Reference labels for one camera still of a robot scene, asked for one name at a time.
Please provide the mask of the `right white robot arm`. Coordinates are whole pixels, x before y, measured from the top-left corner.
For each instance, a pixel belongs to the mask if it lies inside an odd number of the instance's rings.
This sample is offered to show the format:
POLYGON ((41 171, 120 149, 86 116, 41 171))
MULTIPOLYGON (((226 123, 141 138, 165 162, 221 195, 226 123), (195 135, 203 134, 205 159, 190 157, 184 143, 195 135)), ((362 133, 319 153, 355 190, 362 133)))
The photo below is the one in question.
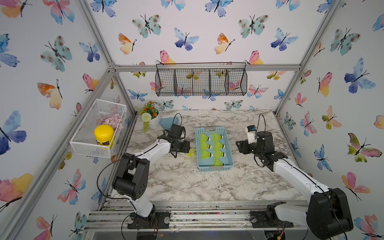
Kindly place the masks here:
POLYGON ((237 141, 240 153, 252 154, 264 167, 280 175, 307 200, 307 207, 286 202, 269 204, 265 211, 251 213, 254 227, 299 225, 320 240, 327 240, 353 230, 347 196, 339 188, 331 189, 298 168, 285 154, 275 150, 272 133, 258 132, 254 125, 245 129, 247 139, 237 141))

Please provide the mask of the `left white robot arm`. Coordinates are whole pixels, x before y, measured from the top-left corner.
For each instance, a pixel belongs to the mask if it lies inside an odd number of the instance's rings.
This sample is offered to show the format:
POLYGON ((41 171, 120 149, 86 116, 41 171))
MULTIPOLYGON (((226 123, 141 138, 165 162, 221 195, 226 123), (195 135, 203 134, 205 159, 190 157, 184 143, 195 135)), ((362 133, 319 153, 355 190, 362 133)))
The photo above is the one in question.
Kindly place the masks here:
POLYGON ((188 153, 191 147, 185 137, 185 127, 172 124, 169 130, 165 130, 146 149, 136 154, 125 153, 116 161, 118 167, 112 181, 112 188, 129 200, 138 216, 148 218, 154 211, 154 205, 145 193, 150 165, 169 153, 174 158, 177 157, 177 153, 188 153))

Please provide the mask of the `yellow shuttlecock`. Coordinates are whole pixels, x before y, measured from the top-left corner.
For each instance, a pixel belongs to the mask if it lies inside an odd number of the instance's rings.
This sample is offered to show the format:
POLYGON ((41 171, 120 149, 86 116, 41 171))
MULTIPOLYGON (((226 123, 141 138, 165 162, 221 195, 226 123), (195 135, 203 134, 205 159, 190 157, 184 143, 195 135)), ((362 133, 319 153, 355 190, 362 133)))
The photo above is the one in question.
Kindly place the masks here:
POLYGON ((205 135, 205 134, 200 134, 200 135, 199 135, 199 141, 200 141, 200 143, 205 143, 205 142, 208 142, 208 141, 210 141, 210 140, 211 140, 211 138, 208 137, 208 136, 205 135))
POLYGON ((220 134, 217 134, 217 133, 212 133, 212 140, 213 141, 219 141, 219 140, 221 140, 223 138, 224 138, 223 135, 220 135, 220 134))
POLYGON ((208 144, 207 142, 200 142, 200 150, 201 151, 204 151, 204 150, 207 150, 207 149, 211 149, 212 146, 210 144, 208 144))
POLYGON ((207 152, 206 150, 201 151, 201 160, 205 160, 211 158, 213 156, 212 153, 207 152))
POLYGON ((186 153, 186 156, 189 158, 195 158, 196 157, 196 150, 194 148, 191 148, 188 153, 186 153))
POLYGON ((214 159, 213 167, 222 167, 224 164, 219 159, 214 159))
POLYGON ((219 141, 214 141, 213 142, 213 148, 214 148, 214 150, 220 150, 220 149, 224 149, 225 145, 220 143, 219 141))
POLYGON ((219 159, 219 158, 222 158, 222 157, 225 157, 225 156, 226 156, 226 153, 223 153, 219 149, 214 149, 214 158, 215 159, 219 159))

